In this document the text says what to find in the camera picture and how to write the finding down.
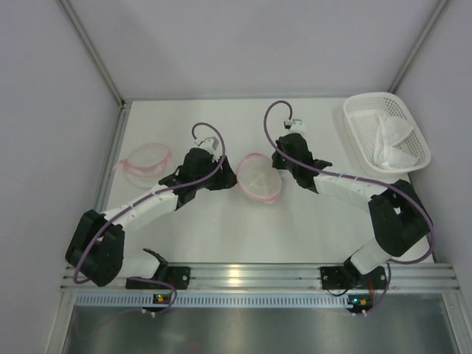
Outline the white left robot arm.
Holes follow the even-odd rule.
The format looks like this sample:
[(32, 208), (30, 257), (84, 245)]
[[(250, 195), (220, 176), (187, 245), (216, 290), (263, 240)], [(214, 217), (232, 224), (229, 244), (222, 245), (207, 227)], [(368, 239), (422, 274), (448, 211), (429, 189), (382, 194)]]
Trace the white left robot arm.
[(144, 248), (125, 254), (125, 243), (155, 219), (182, 208), (199, 190), (228, 190), (237, 183), (225, 156), (202, 148), (191, 149), (182, 165), (138, 198), (105, 212), (85, 212), (65, 254), (74, 267), (72, 279), (81, 285), (108, 285), (117, 277), (163, 286), (168, 262), (156, 251)]

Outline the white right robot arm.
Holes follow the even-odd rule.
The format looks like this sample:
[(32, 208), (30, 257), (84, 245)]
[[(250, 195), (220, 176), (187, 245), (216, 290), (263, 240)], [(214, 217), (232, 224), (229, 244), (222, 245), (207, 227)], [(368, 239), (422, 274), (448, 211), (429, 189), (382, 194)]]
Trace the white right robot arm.
[(351, 283), (386, 261), (403, 256), (432, 233), (433, 223), (408, 181), (388, 184), (340, 173), (331, 162), (315, 159), (300, 133), (281, 136), (271, 144), (275, 148), (274, 167), (287, 170), (301, 188), (339, 199), (369, 216), (373, 236), (341, 267)]

